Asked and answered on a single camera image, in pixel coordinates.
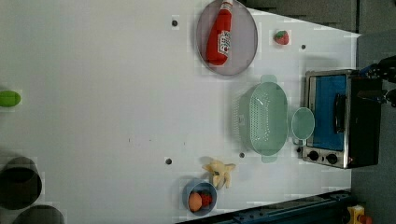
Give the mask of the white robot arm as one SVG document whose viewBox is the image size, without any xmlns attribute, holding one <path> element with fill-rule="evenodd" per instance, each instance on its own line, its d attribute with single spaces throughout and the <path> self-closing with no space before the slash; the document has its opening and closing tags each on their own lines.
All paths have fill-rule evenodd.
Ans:
<svg viewBox="0 0 396 224">
<path fill-rule="evenodd" d="M 21 210 L 12 224 L 66 224 L 61 211 L 51 205 L 33 205 L 43 188 L 35 163 L 26 157 L 10 160 L 1 171 L 1 206 Z"/>
</svg>

